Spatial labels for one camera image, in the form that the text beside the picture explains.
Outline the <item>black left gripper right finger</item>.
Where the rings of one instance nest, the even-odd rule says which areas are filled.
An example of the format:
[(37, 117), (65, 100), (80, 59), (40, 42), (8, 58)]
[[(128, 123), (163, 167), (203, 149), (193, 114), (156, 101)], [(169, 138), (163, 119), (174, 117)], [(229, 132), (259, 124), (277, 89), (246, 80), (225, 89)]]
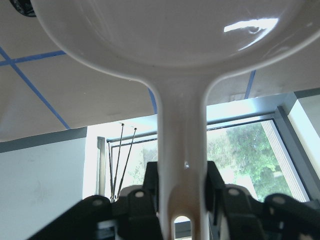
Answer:
[(211, 240), (318, 240), (320, 209), (283, 193), (260, 202), (243, 186), (226, 184), (207, 163), (205, 203)]

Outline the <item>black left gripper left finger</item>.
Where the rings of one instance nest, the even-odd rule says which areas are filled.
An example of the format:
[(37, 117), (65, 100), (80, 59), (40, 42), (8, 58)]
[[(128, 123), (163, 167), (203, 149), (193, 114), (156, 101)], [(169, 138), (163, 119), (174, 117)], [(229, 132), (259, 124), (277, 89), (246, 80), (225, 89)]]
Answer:
[(33, 234), (32, 240), (161, 240), (158, 166), (148, 162), (141, 186), (111, 202), (89, 196)]

